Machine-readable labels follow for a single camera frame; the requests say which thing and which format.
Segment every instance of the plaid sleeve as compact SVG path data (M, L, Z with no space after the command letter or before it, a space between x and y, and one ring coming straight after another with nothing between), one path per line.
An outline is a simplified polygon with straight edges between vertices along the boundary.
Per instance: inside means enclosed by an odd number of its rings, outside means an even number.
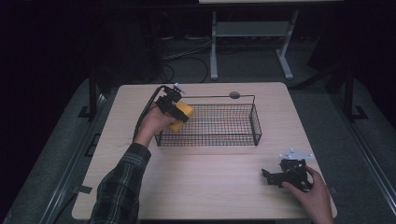
M90 223L136 223L143 173L151 154L133 143L100 183Z

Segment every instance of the hand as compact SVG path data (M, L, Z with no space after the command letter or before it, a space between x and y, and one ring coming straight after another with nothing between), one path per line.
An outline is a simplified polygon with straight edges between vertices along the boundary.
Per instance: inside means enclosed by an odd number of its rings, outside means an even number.
M140 124L139 132L137 133L134 142L144 147L148 147L149 142L155 133L159 133L166 127L166 125L176 121L177 120L175 118L164 115L158 106L151 104L147 115L143 118Z
M315 224L333 224L330 192L324 184L322 176L308 166L306 166L306 171L312 175L314 180L314 187L309 192L302 192L288 182L283 182L282 186L297 198Z

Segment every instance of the wire basket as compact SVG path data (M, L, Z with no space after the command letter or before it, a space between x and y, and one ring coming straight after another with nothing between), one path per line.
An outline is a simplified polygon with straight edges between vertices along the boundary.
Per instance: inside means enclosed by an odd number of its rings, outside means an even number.
M191 105L194 113L177 133L155 135L158 147L257 146L262 129L252 97L250 104Z

